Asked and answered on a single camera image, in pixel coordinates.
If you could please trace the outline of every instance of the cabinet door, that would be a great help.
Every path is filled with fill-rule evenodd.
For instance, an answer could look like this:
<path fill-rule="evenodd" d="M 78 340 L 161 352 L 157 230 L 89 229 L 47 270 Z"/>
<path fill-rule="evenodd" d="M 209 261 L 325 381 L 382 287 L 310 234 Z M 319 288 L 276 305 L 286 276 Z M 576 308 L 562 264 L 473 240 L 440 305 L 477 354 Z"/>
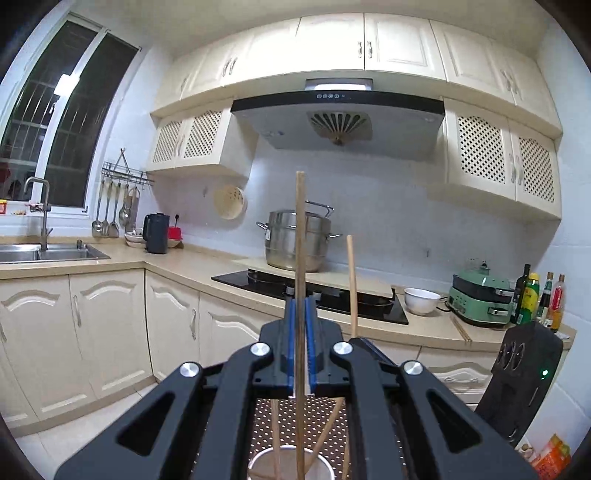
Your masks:
<path fill-rule="evenodd" d="M 445 100 L 447 181 L 515 200 L 516 170 L 504 116 Z"/>
<path fill-rule="evenodd" d="M 5 337 L 1 322 L 0 337 L 3 343 Z M 38 421 L 14 376 L 3 345 L 0 345 L 0 412 L 9 429 Z"/>
<path fill-rule="evenodd" d="M 275 317 L 202 293 L 199 299 L 200 353 L 204 367 L 225 362 L 258 341 L 261 327 Z"/>
<path fill-rule="evenodd" d="M 431 22 L 447 81 L 513 103 L 506 64 L 492 40 L 462 28 Z"/>
<path fill-rule="evenodd" d="M 538 64 L 511 48 L 499 46 L 499 49 L 508 64 L 515 104 L 561 128 L 554 101 Z"/>
<path fill-rule="evenodd" d="M 208 46 L 201 66 L 183 92 L 183 98 L 224 85 L 234 58 L 235 44 L 240 39 L 240 35 L 242 34 L 230 35 Z"/>
<path fill-rule="evenodd" d="M 302 17 L 295 36 L 295 69 L 363 70 L 363 44 L 363 14 Z"/>
<path fill-rule="evenodd" d="M 228 70 L 228 82 L 241 82 L 293 71 L 294 41 L 299 18 L 245 32 L 245 45 Z"/>
<path fill-rule="evenodd" d="M 98 398 L 152 374 L 144 270 L 70 276 L 82 358 Z"/>
<path fill-rule="evenodd" d="M 183 130 L 183 117 L 174 115 L 164 118 L 156 130 L 154 145 L 146 166 L 147 171 L 174 168 L 178 157 L 179 140 Z"/>
<path fill-rule="evenodd" d="M 509 121 L 517 164 L 517 201 L 562 216 L 560 178 L 554 142 L 517 122 Z"/>
<path fill-rule="evenodd" d="M 178 102 L 181 99 L 189 78 L 199 70 L 206 52 L 206 47 L 199 48 L 187 55 L 183 55 L 172 64 L 156 94 L 154 110 Z"/>
<path fill-rule="evenodd" d="M 185 362 L 200 362 L 199 292 L 146 272 L 146 317 L 154 375 L 164 380 Z"/>
<path fill-rule="evenodd" d="M 220 163 L 232 114 L 232 100 L 200 106 L 188 112 L 180 140 L 180 156 L 175 167 Z"/>
<path fill-rule="evenodd" d="M 365 14 L 365 70 L 446 79 L 429 20 L 401 15 Z"/>
<path fill-rule="evenodd" d="M 4 349 L 40 420 L 96 399 L 76 340 L 67 277 L 0 283 Z"/>
<path fill-rule="evenodd" d="M 480 402 L 491 381 L 496 354 L 421 348 L 417 360 L 466 404 Z"/>

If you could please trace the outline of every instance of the window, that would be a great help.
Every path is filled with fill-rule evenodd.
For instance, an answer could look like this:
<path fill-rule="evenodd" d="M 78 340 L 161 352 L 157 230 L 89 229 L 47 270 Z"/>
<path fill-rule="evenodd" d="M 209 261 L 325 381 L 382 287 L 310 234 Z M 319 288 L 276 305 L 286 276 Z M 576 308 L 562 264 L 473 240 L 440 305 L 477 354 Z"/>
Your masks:
<path fill-rule="evenodd" d="M 0 144 L 0 198 L 39 201 L 39 186 L 23 191 L 26 179 L 37 176 L 50 182 L 50 203 L 85 208 L 100 130 L 137 51 L 89 22 L 69 18 L 63 24 L 8 118 Z"/>

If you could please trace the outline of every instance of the black induction cooktop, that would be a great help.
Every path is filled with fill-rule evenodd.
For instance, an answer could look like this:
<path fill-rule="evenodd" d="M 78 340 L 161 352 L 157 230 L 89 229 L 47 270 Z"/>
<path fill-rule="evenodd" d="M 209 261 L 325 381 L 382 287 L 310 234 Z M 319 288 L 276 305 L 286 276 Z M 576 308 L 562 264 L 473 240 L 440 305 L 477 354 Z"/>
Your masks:
<path fill-rule="evenodd" d="M 219 275 L 212 277 L 212 280 L 275 299 L 284 299 L 286 296 L 294 295 L 294 280 L 292 278 L 280 277 L 257 270 L 243 270 Z M 347 315 L 351 313 L 349 290 L 306 282 L 306 296 L 310 295 L 316 300 L 316 307 L 321 310 L 330 310 L 331 312 Z M 408 325 L 408 319 L 394 289 L 392 289 L 391 299 L 367 293 L 358 293 L 357 310 L 358 315 L 363 318 Z"/>

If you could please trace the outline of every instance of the range hood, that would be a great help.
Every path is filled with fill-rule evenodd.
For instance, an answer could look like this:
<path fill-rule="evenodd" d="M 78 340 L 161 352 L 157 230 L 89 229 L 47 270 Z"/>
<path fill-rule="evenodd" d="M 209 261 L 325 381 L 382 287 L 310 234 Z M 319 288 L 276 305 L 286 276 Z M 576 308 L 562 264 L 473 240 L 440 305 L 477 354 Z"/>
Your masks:
<path fill-rule="evenodd" d="M 235 100 L 232 113 L 281 150 L 329 150 L 428 160 L 441 100 L 364 90 L 305 90 Z"/>

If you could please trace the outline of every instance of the white wall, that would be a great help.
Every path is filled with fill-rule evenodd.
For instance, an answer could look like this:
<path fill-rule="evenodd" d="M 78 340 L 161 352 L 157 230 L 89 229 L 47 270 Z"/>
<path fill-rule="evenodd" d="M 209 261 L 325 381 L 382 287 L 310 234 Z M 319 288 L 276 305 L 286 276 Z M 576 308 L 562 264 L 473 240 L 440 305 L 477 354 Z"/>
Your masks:
<path fill-rule="evenodd" d="M 119 149 L 126 148 L 126 158 L 131 168 L 143 168 L 148 158 L 155 125 L 150 117 L 156 92 L 162 77 L 172 59 L 160 46 L 152 43 L 150 36 L 132 27 L 126 21 L 124 12 L 113 11 L 102 7 L 92 0 L 78 2 L 62 1 L 58 4 L 34 30 L 21 52 L 13 62 L 5 79 L 0 84 L 0 102 L 2 107 L 8 101 L 13 85 L 23 77 L 27 63 L 38 55 L 39 46 L 47 42 L 48 35 L 55 30 L 56 25 L 72 9 L 79 15 L 88 18 L 111 30 L 111 33 L 131 43 L 142 47 L 137 59 L 130 67 L 131 82 L 125 88 L 125 79 L 117 91 L 109 113 L 103 125 L 104 135 L 101 135 L 93 159 L 93 169 L 100 169 L 104 161 L 116 161 Z M 99 176 L 92 189 L 95 191 L 94 203 L 89 206 L 89 216 L 72 218 L 49 214 L 48 226 L 53 227 L 52 236 L 90 236 L 90 223 L 96 215 L 96 196 L 98 195 Z M 101 215 L 104 215 L 105 198 L 103 197 Z M 9 202 L 8 212 L 23 210 L 21 202 Z M 150 189 L 142 192 L 138 218 L 148 212 L 157 210 L 154 196 Z M 38 216 L 0 216 L 0 235 L 38 235 L 41 219 Z"/>
<path fill-rule="evenodd" d="M 558 146 L 563 219 L 555 234 L 531 228 L 531 246 L 545 250 L 537 271 L 553 271 L 554 278 L 566 274 L 563 321 L 577 329 L 577 337 L 527 437 L 539 449 L 557 433 L 575 449 L 591 427 L 591 73 L 554 21 L 538 63 L 564 128 Z"/>
<path fill-rule="evenodd" d="M 180 215 L 186 242 L 262 256 L 265 235 L 255 222 L 266 222 L 272 210 L 294 208 L 297 170 L 306 172 L 308 199 L 335 208 L 333 232 L 354 236 L 359 267 L 393 274 L 386 277 L 395 283 L 443 291 L 469 257 L 488 260 L 499 275 L 521 274 L 525 227 L 428 200 L 408 161 L 281 151 L 260 139 L 245 186 L 243 217 L 229 222 L 216 215 L 213 191 L 223 184 L 221 178 L 180 179 L 155 194 L 166 213 Z M 330 241 L 329 260 L 346 263 L 344 238 Z"/>

